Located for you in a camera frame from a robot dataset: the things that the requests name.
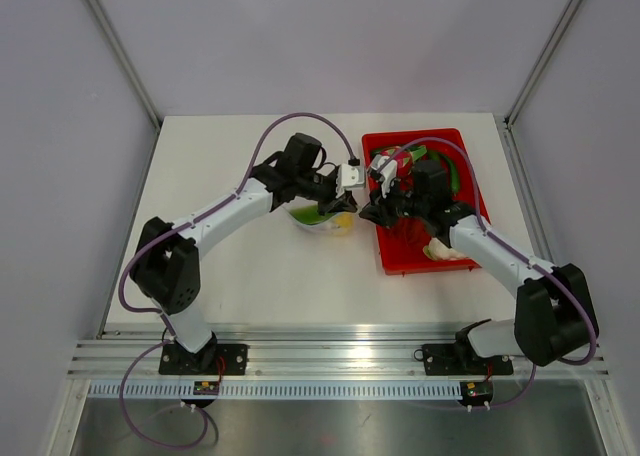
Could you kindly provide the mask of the yellow toy lemon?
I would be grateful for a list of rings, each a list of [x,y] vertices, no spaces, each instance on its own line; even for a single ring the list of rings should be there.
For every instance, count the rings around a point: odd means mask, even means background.
[[[331,234],[333,236],[346,236],[354,227],[354,214],[343,212],[333,216],[331,222]]]

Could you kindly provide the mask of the toy watermelon slice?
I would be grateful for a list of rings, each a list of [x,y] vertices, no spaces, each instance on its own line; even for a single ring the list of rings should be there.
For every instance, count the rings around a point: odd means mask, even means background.
[[[307,226],[321,224],[326,220],[326,216],[319,212],[318,205],[294,207],[289,214],[295,221]]]

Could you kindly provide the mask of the clear zip top bag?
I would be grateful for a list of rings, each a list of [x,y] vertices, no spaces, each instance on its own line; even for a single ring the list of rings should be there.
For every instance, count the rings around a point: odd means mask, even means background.
[[[307,205],[318,205],[317,203],[296,203],[296,204],[292,204],[286,207],[286,212],[289,216],[289,218],[291,219],[291,221],[293,222],[293,224],[300,230],[305,231],[307,233],[316,235],[316,236],[333,236],[331,234],[331,218],[339,213],[335,213],[335,214],[328,214],[325,215],[326,216],[326,220],[321,223],[321,224],[317,224],[317,225],[313,225],[313,226],[307,226],[307,225],[302,225],[300,223],[298,223],[297,221],[295,221],[291,215],[289,214],[289,211],[291,209],[293,209],[294,207],[299,207],[299,206],[307,206]]]

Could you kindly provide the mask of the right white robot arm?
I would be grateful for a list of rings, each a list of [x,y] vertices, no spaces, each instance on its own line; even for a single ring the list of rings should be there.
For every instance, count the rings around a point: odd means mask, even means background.
[[[369,174],[377,183],[363,219],[391,228],[402,219],[420,221],[432,239],[477,263],[515,300],[515,314],[474,323],[456,335],[456,365],[476,372],[490,357],[522,355],[537,366],[560,361],[580,366],[597,348],[597,321],[584,273],[524,253],[491,227],[477,207],[453,198],[439,163],[421,160],[411,185],[396,176],[397,163],[379,155]]]

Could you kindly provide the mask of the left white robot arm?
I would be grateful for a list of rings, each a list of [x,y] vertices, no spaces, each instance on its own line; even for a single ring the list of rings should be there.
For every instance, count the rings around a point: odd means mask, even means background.
[[[246,225],[296,199],[315,203],[322,215],[355,212],[352,191],[360,170],[356,156],[331,163],[319,140],[296,133],[263,162],[251,162],[227,195],[180,219],[154,217],[144,224],[125,274],[165,325],[160,374],[244,374],[246,346],[221,343],[199,300],[213,252]]]

